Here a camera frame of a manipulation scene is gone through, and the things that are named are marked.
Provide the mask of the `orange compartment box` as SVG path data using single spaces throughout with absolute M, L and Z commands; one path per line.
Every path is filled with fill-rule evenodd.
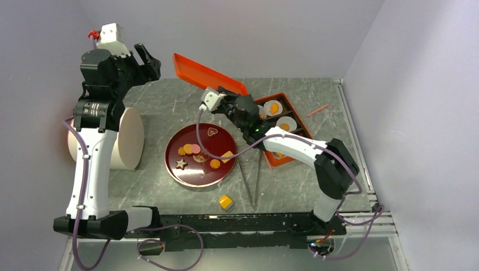
M 291 101 L 286 96 L 286 94 L 278 93 L 278 94 L 270 95 L 270 96 L 267 96 L 267 97 L 259 98 L 259 99 L 255 100 L 255 104 L 263 106 L 265 104 L 265 102 L 267 102 L 269 100 L 278 100 L 283 105 L 284 110 L 281 114 L 279 114 L 277 116 L 267 116 L 264 120 L 271 123 L 273 126 L 276 126 L 276 122 L 280 117 L 290 116 L 298 124 L 298 128 L 296 130 L 292 131 L 291 133 L 302 136 L 302 137 L 306 137 L 306 138 L 309 138 L 309 139 L 313 139 L 312 134 L 307 129 L 306 125 L 302 121 L 300 115 L 298 114 L 298 112 L 296 111 L 296 109 L 292 105 Z

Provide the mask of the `orange box lid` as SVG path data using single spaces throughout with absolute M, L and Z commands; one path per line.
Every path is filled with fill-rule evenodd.
M 215 90 L 219 86 L 241 95 L 248 95 L 245 85 L 231 77 L 208 68 L 178 53 L 173 54 L 173 64 L 176 75 L 200 89 L 211 87 Z

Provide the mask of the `round tan cookie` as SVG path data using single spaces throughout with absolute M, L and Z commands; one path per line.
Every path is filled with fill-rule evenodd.
M 289 126 L 289 124 L 287 124 L 287 123 L 282 123 L 282 124 L 280 125 L 280 128 L 288 132 L 289 129 L 290 129 L 290 126 Z

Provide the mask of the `dark red round plate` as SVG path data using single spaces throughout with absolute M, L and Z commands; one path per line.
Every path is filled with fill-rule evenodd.
M 208 128 L 216 128 L 218 134 L 209 137 L 207 135 Z M 221 159 L 221 155 L 227 151 L 232 153 L 237 152 L 237 146 L 233 137 L 222 127 L 201 123 L 199 125 L 199 134 L 203 146 L 199 154 L 186 154 L 180 156 L 178 149 L 184 144 L 198 144 L 196 136 L 196 126 L 189 125 L 178 131 L 168 142 L 165 151 L 165 164 L 168 173 L 178 183 L 189 187 L 207 187 L 219 183 L 223 180 L 234 168 L 236 159 L 232 158 L 226 164 L 221 162 L 219 169 L 212 169 L 210 161 L 212 159 Z M 176 161 L 185 159 L 188 166 L 182 171 L 176 169 Z

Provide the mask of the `metal tongs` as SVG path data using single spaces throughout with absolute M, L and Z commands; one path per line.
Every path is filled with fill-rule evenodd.
M 261 170 L 261 164 L 262 164 L 261 155 L 262 155 L 262 152 L 260 150 L 256 151 L 256 154 L 254 156 L 255 160 L 251 164 L 251 170 L 253 169 L 255 170 L 254 175 L 251 175 L 251 173 L 247 174 L 244 167 L 244 160 L 242 158 L 237 159 L 239 170 L 241 172 L 240 180 L 243 183 L 248 201 L 252 209 L 255 209 L 257 205 L 258 182 L 259 182 L 259 176 L 260 176 L 260 170 Z

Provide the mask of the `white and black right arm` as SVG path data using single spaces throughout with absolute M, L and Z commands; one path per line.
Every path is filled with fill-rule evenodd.
M 321 193 L 310 225 L 315 233 L 326 233 L 348 189 L 358 181 L 358 165 L 344 143 L 336 138 L 329 142 L 309 139 L 273 126 L 260 117 L 251 95 L 239 95 L 223 87 L 207 88 L 202 101 L 211 113 L 225 115 L 249 148 L 279 152 L 315 170 Z

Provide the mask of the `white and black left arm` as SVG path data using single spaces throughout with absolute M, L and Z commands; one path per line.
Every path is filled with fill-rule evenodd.
M 160 79 L 160 61 L 144 45 L 134 48 L 141 62 L 132 54 L 116 56 L 107 49 L 88 51 L 81 58 L 82 95 L 73 118 L 66 121 L 77 139 L 75 180 L 65 214 L 53 222 L 57 233 L 119 240 L 131 230 L 140 229 L 147 237 L 161 231 L 156 207 L 113 211 L 108 201 L 111 155 L 125 111 L 123 100 L 132 87 Z

